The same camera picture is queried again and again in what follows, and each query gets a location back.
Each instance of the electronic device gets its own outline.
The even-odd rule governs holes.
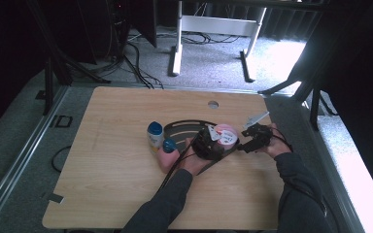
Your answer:
[[[235,146],[226,150],[218,140],[214,140],[210,133],[210,127],[201,129],[191,143],[193,151],[200,158],[206,160],[220,161],[230,153],[234,152],[239,145],[239,140]]]
[[[267,147],[271,142],[271,138],[273,137],[272,129],[259,123],[255,123],[254,125],[248,127],[242,132],[242,135],[245,137],[253,137],[246,144],[240,144],[237,148],[237,150],[243,150],[246,153]]]

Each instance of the black clip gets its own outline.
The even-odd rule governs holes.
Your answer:
[[[244,150],[246,153],[268,146],[273,136],[270,127],[266,125],[261,125],[259,123],[256,123],[248,127],[247,130],[241,133],[245,137],[253,137],[249,142],[247,142],[244,145],[240,144],[237,148],[237,150]]]

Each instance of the bottle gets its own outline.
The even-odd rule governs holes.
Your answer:
[[[148,126],[148,139],[150,143],[150,151],[156,155],[163,142],[163,130],[160,123],[153,121]]]
[[[180,157],[177,144],[171,138],[163,141],[162,147],[157,152],[159,167],[164,174],[167,174],[175,161]]]

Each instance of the white label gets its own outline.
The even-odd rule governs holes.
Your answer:
[[[215,131],[214,126],[208,125],[208,130],[210,131],[211,139],[213,141],[216,141],[216,140],[220,139],[220,133]]]
[[[158,149],[162,146],[163,142],[163,136],[160,135],[154,135],[151,133],[148,133],[148,138],[150,139],[150,148],[153,153],[156,153]]]
[[[231,144],[234,144],[237,141],[237,139],[238,139],[238,137],[234,133],[232,133],[231,131],[229,131],[229,130],[223,129],[220,132],[219,142],[222,145],[231,145]]]

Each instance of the blue cap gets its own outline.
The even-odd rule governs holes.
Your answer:
[[[162,143],[162,149],[166,153],[170,153],[177,149],[177,144],[171,138],[167,138]]]
[[[159,135],[162,133],[162,125],[156,121],[153,121],[150,126],[148,126],[148,132],[154,135]]]

